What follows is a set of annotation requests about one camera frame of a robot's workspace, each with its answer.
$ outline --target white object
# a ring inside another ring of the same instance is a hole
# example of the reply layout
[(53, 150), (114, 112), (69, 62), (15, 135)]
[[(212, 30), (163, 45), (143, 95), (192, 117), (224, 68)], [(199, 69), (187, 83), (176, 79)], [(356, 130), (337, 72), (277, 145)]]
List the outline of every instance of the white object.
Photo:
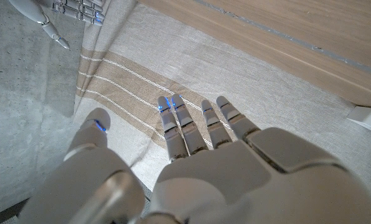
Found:
[(347, 119), (371, 130), (371, 108), (356, 106), (347, 116)]

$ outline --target white stripe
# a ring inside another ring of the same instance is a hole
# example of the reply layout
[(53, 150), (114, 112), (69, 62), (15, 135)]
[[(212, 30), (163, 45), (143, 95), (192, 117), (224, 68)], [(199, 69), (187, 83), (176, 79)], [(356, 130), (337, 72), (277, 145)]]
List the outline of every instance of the white stripe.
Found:
[(86, 57), (84, 55), (80, 55), (82, 58), (86, 59), (86, 60), (91, 60), (91, 61), (94, 61), (94, 62), (101, 62), (102, 59), (97, 59), (97, 58), (90, 58), (90, 57)]
[[(94, 62), (101, 62), (101, 61), (104, 61), (104, 62), (110, 63), (110, 64), (112, 64), (112, 65), (115, 65), (115, 66), (117, 66), (117, 67), (119, 67), (119, 68), (122, 68), (123, 70), (126, 70), (126, 71), (129, 72), (130, 74), (132, 74), (132, 75), (134, 75), (134, 76), (136, 76), (136, 77), (138, 77), (138, 78), (140, 78), (140, 79), (142, 79), (142, 80), (148, 82), (149, 84), (152, 84), (152, 85), (154, 85), (154, 86), (156, 86), (156, 87), (158, 87), (158, 88), (160, 88), (160, 89), (162, 89), (162, 90), (164, 90), (164, 91), (166, 91), (166, 92), (168, 92), (168, 93), (170, 93), (170, 94), (172, 94), (172, 95), (174, 94), (173, 91), (171, 91), (171, 90), (169, 90), (169, 89), (167, 89), (167, 88), (165, 88), (165, 87), (163, 87), (163, 86), (161, 86), (161, 85), (159, 85), (159, 84), (157, 84), (157, 83), (154, 83), (153, 81), (151, 81), (151, 80), (149, 80), (149, 79), (147, 79), (147, 78), (145, 78), (145, 77), (139, 75), (139, 74), (136, 73), (135, 71), (130, 70), (129, 68), (126, 68), (125, 66), (120, 65), (120, 64), (118, 64), (118, 63), (116, 63), (116, 62), (113, 62), (113, 61), (108, 60), (108, 59), (105, 59), (105, 58), (103, 58), (103, 59), (97, 59), (97, 58), (86, 57), (86, 56), (84, 56), (84, 55), (80, 55), (80, 56), (81, 56), (81, 58), (84, 58), (84, 59), (87, 59), (87, 60), (91, 60), (91, 61), (94, 61)], [(197, 105), (191, 103), (190, 101), (186, 100), (185, 98), (183, 98), (183, 101), (184, 101), (185, 103), (187, 103), (188, 105), (192, 106), (193, 108), (195, 108), (195, 109), (197, 109), (197, 110), (199, 110), (199, 111), (202, 111), (202, 109), (201, 109), (199, 106), (197, 106)], [(221, 121), (221, 122), (223, 123), (223, 125), (224, 125), (227, 129), (231, 129), (230, 126), (229, 126), (228, 124), (225, 124), (223, 121)]]
[(78, 71), (78, 73), (81, 74), (81, 75), (84, 75), (84, 76), (86, 76), (88, 78), (93, 77), (93, 75), (87, 75), (86, 73), (83, 73), (83, 72), (80, 72), (80, 71)]
[(153, 130), (159, 137), (161, 137), (162, 139), (165, 139), (164, 136), (162, 136), (162, 134), (159, 134), (159, 132), (153, 128), (152, 126), (148, 125), (147, 123), (145, 123), (144, 121), (141, 121), (139, 118), (137, 118), (135, 115), (131, 114), (129, 111), (125, 110), (123, 107), (121, 107), (120, 105), (118, 105), (117, 103), (115, 103), (113, 100), (109, 99), (108, 97), (102, 95), (101, 93), (99, 92), (96, 92), (96, 91), (91, 91), (91, 90), (83, 90), (79, 87), (76, 86), (76, 88), (80, 91), (86, 91), (88, 93), (94, 93), (94, 94), (97, 94), (99, 95), (100, 97), (108, 100), (109, 102), (111, 102), (112, 104), (114, 104), (116, 107), (118, 107), (119, 109), (121, 109), (123, 112), (125, 112), (126, 114), (128, 114), (129, 116), (131, 116), (132, 118), (134, 118), (135, 120), (139, 121), (140, 123), (142, 123), (143, 125), (145, 125), (147, 128)]
[(114, 81), (111, 81), (111, 80), (109, 80), (109, 79), (107, 79), (107, 78), (104, 78), (104, 77), (101, 77), (101, 76), (98, 76), (98, 75), (86, 75), (86, 76), (87, 76), (87, 77), (91, 76), (91, 77), (95, 77), (95, 78), (99, 78), (99, 79), (101, 79), (101, 80), (107, 81), (107, 82), (109, 82), (109, 83), (111, 83), (111, 84), (117, 86), (117, 87), (120, 88), (121, 90), (127, 92), (129, 95), (133, 96), (133, 97), (136, 98), (137, 100), (139, 100), (139, 101), (141, 101), (141, 102), (147, 104), (148, 106), (150, 106), (150, 107), (152, 107), (152, 108), (154, 108), (155, 110), (158, 111), (158, 108), (157, 108), (156, 106), (154, 106), (154, 105), (148, 103), (147, 101), (141, 99), (140, 97), (136, 96), (135, 94), (133, 94), (133, 93), (130, 92), (129, 90), (123, 88), (121, 85), (115, 83)]

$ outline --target gray concrete surface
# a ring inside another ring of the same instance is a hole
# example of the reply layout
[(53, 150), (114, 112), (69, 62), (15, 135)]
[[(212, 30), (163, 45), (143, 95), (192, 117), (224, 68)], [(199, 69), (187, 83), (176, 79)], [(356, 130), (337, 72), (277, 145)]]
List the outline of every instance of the gray concrete surface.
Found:
[(84, 23), (44, 10), (71, 51), (0, 1), (0, 211), (31, 196), (77, 128), (71, 121)]

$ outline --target wooden surface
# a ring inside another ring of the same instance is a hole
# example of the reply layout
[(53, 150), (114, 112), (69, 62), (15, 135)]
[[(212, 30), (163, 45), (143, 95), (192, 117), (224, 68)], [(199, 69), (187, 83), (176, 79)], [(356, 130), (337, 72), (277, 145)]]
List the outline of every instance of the wooden surface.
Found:
[(371, 0), (205, 0), (371, 67)]
[(218, 40), (357, 105), (371, 106), (371, 74), (194, 1), (140, 0)]

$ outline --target robotic hand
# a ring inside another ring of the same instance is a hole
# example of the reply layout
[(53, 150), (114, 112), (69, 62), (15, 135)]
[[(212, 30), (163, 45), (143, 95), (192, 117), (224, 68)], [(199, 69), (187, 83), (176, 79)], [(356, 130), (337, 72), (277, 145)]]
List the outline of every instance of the robotic hand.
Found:
[(68, 42), (59, 35), (50, 19), (43, 13), (42, 7), (45, 6), (54, 12), (62, 13), (72, 18), (90, 22), (102, 26), (104, 15), (102, 0), (9, 0), (11, 4), (23, 15), (42, 25), (46, 33), (69, 49)]
[(137, 178), (106, 148), (108, 113), (97, 110), (20, 223), (371, 223), (370, 194), (338, 159), (282, 129), (260, 130), (222, 96), (217, 105), (238, 140), (205, 100), (209, 150), (181, 96), (158, 98), (171, 163), (146, 217)]

